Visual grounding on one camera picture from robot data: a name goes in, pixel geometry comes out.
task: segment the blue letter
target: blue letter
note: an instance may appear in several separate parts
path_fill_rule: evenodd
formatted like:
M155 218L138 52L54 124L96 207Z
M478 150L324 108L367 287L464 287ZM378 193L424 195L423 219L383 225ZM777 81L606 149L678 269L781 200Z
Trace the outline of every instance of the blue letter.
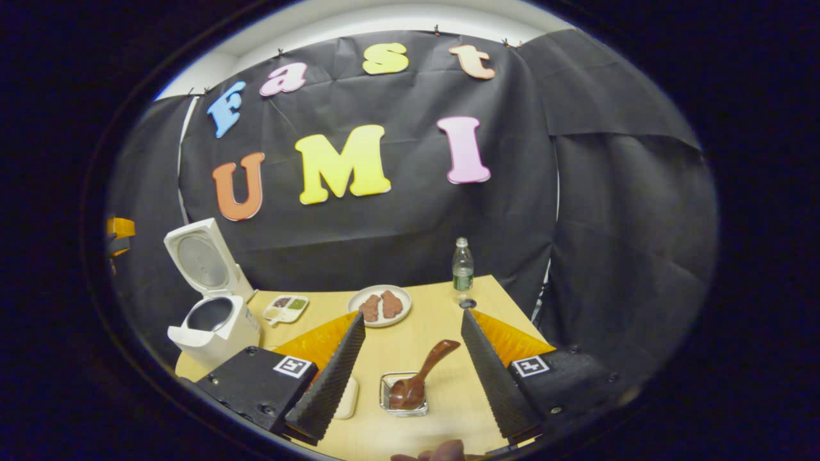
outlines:
M208 108L207 113L211 114L213 120L216 122L216 137L221 138L231 126L239 120L239 113L233 113L230 109L239 109L242 105L242 97L238 95L239 91L245 87L245 82L239 81L234 83L228 91L225 91L219 99L217 99Z

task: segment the finger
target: finger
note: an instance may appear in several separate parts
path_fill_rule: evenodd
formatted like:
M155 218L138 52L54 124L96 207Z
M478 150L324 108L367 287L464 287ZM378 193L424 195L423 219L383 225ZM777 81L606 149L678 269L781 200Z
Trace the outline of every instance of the finger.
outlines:
M466 461L464 459L464 442L447 440L435 449L430 461Z

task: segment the wooden spoon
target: wooden spoon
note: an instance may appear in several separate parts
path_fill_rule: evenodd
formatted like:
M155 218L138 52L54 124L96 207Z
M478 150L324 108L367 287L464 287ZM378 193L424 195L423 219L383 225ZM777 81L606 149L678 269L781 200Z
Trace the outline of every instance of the wooden spoon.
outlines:
M453 340L441 340L427 355L421 371L414 377L396 381L390 388L390 408L397 410L417 409L424 401L424 380L427 373L447 354L458 349L461 343Z

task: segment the meat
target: meat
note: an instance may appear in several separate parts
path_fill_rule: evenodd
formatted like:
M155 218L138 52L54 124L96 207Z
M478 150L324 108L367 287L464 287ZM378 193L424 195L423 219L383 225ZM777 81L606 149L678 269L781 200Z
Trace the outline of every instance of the meat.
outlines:
M364 315L365 322L378 322L379 320L379 297L371 294L367 301L359 306L359 312Z
M396 298L396 295L390 290L386 290L381 294L381 300L383 301L381 312L385 315L385 318L396 317L404 309L401 300Z

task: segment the plastic bottle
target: plastic bottle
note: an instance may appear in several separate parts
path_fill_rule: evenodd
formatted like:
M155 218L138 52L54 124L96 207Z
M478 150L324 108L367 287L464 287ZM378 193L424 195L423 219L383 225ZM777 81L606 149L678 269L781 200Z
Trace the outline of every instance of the plastic bottle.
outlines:
M456 239L456 253L453 255L453 288L456 290L456 298L467 298L467 292L472 288L473 261L470 249L467 247L467 239L458 237Z

